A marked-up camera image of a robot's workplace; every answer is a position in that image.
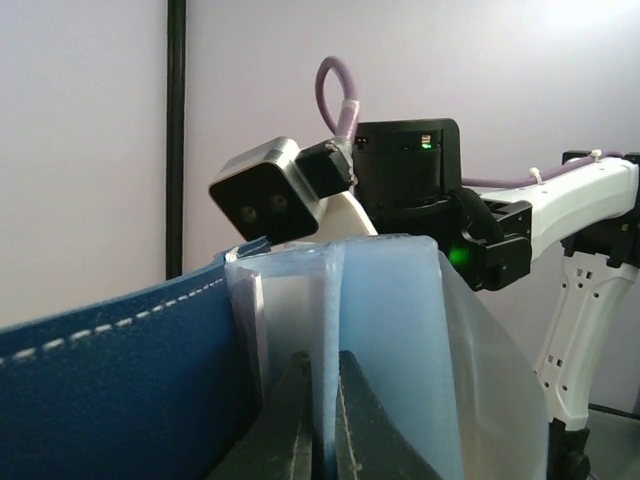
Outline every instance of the gray floor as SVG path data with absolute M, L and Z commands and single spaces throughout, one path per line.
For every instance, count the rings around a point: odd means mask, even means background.
M 587 455 L 601 480 L 640 480 L 640 421 L 590 412 Z

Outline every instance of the black pole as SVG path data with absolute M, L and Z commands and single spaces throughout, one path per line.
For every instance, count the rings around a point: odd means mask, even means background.
M 186 0 L 168 0 L 165 270 L 182 275 Z

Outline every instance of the white wall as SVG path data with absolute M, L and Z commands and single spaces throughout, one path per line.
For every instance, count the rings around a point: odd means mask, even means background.
M 224 162 L 277 135 L 326 138 L 313 80 L 351 66 L 362 120 L 455 118 L 468 176 L 526 175 L 567 149 L 640 150 L 636 0 L 325 0 L 189 4 L 186 266 L 240 241 L 207 195 Z M 332 82 L 338 105 L 337 82 Z M 559 282 L 560 249 L 482 299 L 531 361 Z M 631 410 L 640 384 L 640 287 L 621 308 L 593 401 Z
M 164 272 L 166 2 L 0 1 L 0 327 Z

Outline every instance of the camera lens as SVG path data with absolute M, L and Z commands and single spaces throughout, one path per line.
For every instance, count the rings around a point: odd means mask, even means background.
M 242 207 L 240 213 L 242 215 L 242 221 L 245 223 L 254 223 L 258 220 L 258 212 L 252 207 Z
M 287 209 L 288 206 L 289 203 L 287 202 L 287 199 L 282 195 L 274 195 L 273 197 L 271 197 L 271 210 L 273 210 L 274 212 L 282 213 Z

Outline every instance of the green led light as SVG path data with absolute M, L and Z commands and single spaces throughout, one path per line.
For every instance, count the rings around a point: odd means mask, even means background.
M 462 267 L 469 263 L 471 255 L 468 248 L 453 247 L 449 250 L 449 261 L 454 267 Z

